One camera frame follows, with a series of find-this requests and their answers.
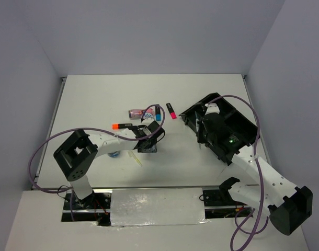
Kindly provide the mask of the pink highlighter marker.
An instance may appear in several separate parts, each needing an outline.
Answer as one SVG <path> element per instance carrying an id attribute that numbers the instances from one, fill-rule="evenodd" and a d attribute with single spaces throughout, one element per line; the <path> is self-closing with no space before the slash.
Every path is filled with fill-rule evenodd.
<path id="1" fill-rule="evenodd" d="M 168 109 L 168 112 L 169 112 L 169 114 L 170 114 L 170 117 L 171 117 L 172 119 L 177 119 L 176 113 L 175 113 L 175 111 L 174 111 L 172 105 L 171 105 L 170 103 L 167 103 L 167 104 L 166 104 L 166 107 L 167 107 L 167 109 Z"/>

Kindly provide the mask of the yellow pen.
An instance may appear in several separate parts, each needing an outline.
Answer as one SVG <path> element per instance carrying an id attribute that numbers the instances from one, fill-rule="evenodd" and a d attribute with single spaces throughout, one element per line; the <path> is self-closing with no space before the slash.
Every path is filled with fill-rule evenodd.
<path id="1" fill-rule="evenodd" d="M 139 166 L 142 166 L 141 161 L 137 158 L 133 151 L 128 151 L 128 154 L 131 158 L 133 158 Z"/>

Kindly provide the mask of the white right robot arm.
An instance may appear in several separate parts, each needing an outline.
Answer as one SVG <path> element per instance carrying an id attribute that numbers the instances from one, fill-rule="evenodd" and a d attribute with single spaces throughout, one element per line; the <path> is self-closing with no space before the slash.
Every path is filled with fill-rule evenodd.
<path id="1" fill-rule="evenodd" d="M 237 165 L 259 186 L 244 184 L 230 177 L 219 186 L 219 197 L 224 204 L 241 202 L 262 213 L 282 234 L 291 235 L 312 215 L 313 193 L 307 187 L 298 187 L 287 180 L 262 157 L 243 134 L 247 120 L 235 119 L 230 125 L 219 112 L 206 112 L 197 122 L 197 136 L 228 165 Z"/>

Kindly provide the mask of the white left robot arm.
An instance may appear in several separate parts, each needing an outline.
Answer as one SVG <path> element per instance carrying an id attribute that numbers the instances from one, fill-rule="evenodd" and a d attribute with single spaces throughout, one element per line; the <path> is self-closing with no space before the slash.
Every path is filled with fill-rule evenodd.
<path id="1" fill-rule="evenodd" d="M 76 203 L 87 209 L 100 200 L 87 178 L 94 159 L 118 151 L 148 152 L 157 146 L 162 136 L 165 130 L 156 121 L 133 125 L 117 133 L 88 134 L 79 129 L 62 143 L 53 157 L 72 186 Z"/>

